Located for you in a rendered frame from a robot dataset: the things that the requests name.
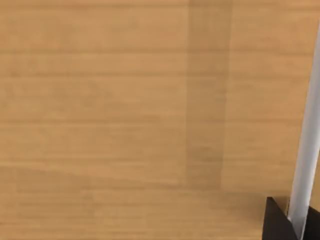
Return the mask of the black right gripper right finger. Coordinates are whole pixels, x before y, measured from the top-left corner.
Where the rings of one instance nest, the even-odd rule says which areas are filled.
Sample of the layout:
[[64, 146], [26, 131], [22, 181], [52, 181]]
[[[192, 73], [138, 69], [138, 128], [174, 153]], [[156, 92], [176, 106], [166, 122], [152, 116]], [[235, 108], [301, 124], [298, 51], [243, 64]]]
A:
[[309, 207], [303, 240], [320, 240], [320, 212]]

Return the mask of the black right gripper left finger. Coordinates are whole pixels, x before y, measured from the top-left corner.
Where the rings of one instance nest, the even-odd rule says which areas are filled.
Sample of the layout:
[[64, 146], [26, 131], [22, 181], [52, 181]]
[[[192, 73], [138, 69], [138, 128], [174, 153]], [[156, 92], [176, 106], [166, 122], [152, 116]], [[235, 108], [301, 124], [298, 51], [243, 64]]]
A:
[[262, 240], [299, 240], [292, 223], [273, 197], [266, 198]]

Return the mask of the wooden door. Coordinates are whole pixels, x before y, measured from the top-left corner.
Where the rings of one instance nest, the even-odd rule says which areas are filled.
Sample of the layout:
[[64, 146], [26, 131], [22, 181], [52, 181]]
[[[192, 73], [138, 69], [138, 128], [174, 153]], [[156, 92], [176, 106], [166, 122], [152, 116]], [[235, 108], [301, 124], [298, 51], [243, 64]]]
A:
[[0, 240], [261, 240], [319, 22], [320, 0], [0, 0]]

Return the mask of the long metal handle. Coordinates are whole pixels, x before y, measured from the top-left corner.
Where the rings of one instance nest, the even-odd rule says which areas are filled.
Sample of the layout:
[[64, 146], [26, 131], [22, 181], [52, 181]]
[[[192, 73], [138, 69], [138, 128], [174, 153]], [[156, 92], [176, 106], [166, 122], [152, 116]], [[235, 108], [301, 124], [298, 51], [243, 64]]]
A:
[[317, 30], [287, 215], [298, 240], [302, 240], [304, 236], [319, 151], [320, 26]]

